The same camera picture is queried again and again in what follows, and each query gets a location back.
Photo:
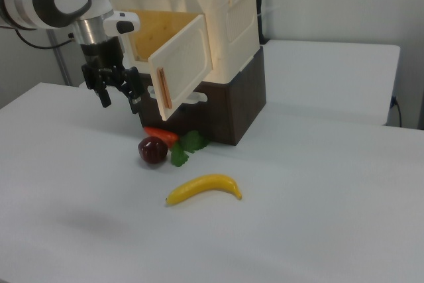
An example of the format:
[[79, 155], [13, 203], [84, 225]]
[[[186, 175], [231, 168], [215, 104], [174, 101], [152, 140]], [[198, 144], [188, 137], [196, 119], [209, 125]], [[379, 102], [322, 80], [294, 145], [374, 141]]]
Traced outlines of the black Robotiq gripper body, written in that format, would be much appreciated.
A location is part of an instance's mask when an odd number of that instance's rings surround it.
[[112, 67], [123, 67], [123, 50], [118, 37], [98, 44], [80, 45], [86, 64], [96, 69], [111, 69]]

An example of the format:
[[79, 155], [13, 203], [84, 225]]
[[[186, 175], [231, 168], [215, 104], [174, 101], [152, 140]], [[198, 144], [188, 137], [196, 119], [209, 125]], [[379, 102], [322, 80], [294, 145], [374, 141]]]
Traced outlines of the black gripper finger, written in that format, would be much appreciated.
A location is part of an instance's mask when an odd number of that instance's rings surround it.
[[139, 103], [144, 93], [144, 87], [140, 79], [138, 69], [131, 67], [113, 67], [115, 87], [127, 97], [133, 114], [140, 112]]
[[107, 91], [107, 77], [111, 74], [111, 69], [94, 68], [88, 64], [84, 64], [81, 69], [87, 88], [96, 93], [104, 108], [110, 106], [111, 99]]

